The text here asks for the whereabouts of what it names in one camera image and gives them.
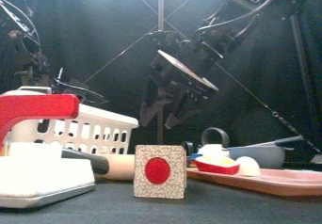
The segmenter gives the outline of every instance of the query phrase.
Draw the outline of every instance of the red circle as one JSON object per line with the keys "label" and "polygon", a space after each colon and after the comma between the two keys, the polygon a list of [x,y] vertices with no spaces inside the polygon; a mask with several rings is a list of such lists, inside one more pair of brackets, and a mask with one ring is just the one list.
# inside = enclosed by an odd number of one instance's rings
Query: red circle
{"label": "red circle", "polygon": [[144,173],[152,184],[163,184],[169,176],[167,161],[159,157],[152,158],[145,164]]}

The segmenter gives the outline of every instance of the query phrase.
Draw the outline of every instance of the black backdrop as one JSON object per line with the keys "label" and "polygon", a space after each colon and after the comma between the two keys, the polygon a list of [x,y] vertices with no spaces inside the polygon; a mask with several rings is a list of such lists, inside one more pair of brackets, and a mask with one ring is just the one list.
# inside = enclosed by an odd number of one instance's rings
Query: black backdrop
{"label": "black backdrop", "polygon": [[[9,1],[25,9],[22,0]],[[62,68],[65,82],[74,79],[105,96],[109,103],[99,108],[139,118],[148,66],[157,50],[144,36],[157,30],[159,0],[26,1],[52,76]],[[164,0],[164,30],[179,30],[189,39],[201,19],[215,12],[223,1]],[[299,14],[318,123],[312,124],[288,20],[266,21],[260,36],[247,39],[221,62],[251,92],[319,148],[320,1],[308,0]],[[10,68],[6,56],[2,47],[1,72],[8,72]],[[220,91],[201,115],[173,129],[163,130],[164,144],[180,144],[184,140],[200,144],[201,132],[211,126],[225,130],[231,146],[294,136],[216,67],[205,78]],[[1,91],[10,89],[10,83],[4,79],[2,76]],[[129,152],[135,145],[155,144],[156,139],[156,120],[152,120],[147,127],[133,130]],[[303,146],[290,159],[310,160],[311,155],[311,148]]]}

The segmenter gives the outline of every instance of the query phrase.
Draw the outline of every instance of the black cable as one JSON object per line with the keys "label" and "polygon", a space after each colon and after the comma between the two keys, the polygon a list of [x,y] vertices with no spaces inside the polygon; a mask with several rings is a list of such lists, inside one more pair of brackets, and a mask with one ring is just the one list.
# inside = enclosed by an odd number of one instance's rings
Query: black cable
{"label": "black cable", "polygon": [[232,19],[232,20],[228,20],[225,22],[221,22],[221,23],[217,23],[217,24],[211,24],[211,25],[207,25],[207,26],[203,26],[200,27],[196,31],[195,31],[195,34],[193,36],[196,36],[196,34],[199,34],[200,32],[205,31],[205,30],[209,30],[212,28],[216,28],[219,26],[224,26],[224,25],[229,25],[229,24],[235,24],[235,22],[239,22],[242,21],[243,19],[254,16],[255,14],[259,13],[259,11],[263,10],[263,8],[270,4],[272,0],[267,0],[255,10],[252,10],[250,13],[247,13],[246,15]]}
{"label": "black cable", "polygon": [[58,84],[58,85],[62,85],[64,87],[66,88],[72,88],[72,89],[76,89],[76,90],[80,90],[80,91],[84,91],[87,93],[89,93],[92,96],[95,96],[96,98],[99,98],[101,100],[101,103],[97,103],[97,102],[93,102],[93,101],[89,101],[87,99],[85,102],[91,103],[91,104],[104,104],[104,103],[108,103],[108,100],[104,98],[104,96],[101,96],[100,94],[97,94],[96,92],[88,90],[87,88],[81,88],[81,87],[76,87],[76,86],[72,86],[64,82],[61,82],[60,80],[57,80],[56,78],[53,78],[54,82]]}
{"label": "black cable", "polygon": [[34,25],[33,25],[33,23],[32,23],[32,20],[29,19],[29,17],[26,16],[26,14],[24,13],[24,11],[21,10],[21,9],[18,9],[9,1],[6,1],[6,0],[0,0],[0,1],[2,1],[5,4],[8,4],[21,15],[22,15],[22,17],[25,18],[25,20],[26,20],[26,23],[30,25],[30,27],[32,27],[32,32],[30,33],[26,33],[30,37],[33,37],[34,38],[34,40],[36,40],[36,42],[37,42],[37,44],[38,44],[38,46],[40,46],[40,38],[38,38],[38,35],[37,35],[37,31],[36,31],[36,28],[34,28]]}

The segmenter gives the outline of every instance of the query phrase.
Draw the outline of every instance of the gray container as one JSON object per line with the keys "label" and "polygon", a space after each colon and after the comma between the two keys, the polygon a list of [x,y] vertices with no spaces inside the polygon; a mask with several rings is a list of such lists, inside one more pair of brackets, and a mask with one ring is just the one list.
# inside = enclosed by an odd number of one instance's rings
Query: gray container
{"label": "gray container", "polygon": [[286,150],[276,146],[244,146],[228,148],[228,156],[236,160],[242,156],[251,157],[259,168],[282,168],[286,160]]}

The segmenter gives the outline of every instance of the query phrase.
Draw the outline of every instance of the wooden block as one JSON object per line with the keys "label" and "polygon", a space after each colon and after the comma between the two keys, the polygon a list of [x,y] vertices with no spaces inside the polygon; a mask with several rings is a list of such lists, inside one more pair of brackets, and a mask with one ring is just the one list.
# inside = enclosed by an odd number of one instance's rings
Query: wooden block
{"label": "wooden block", "polygon": [[137,145],[135,197],[183,199],[185,151],[183,146]]}

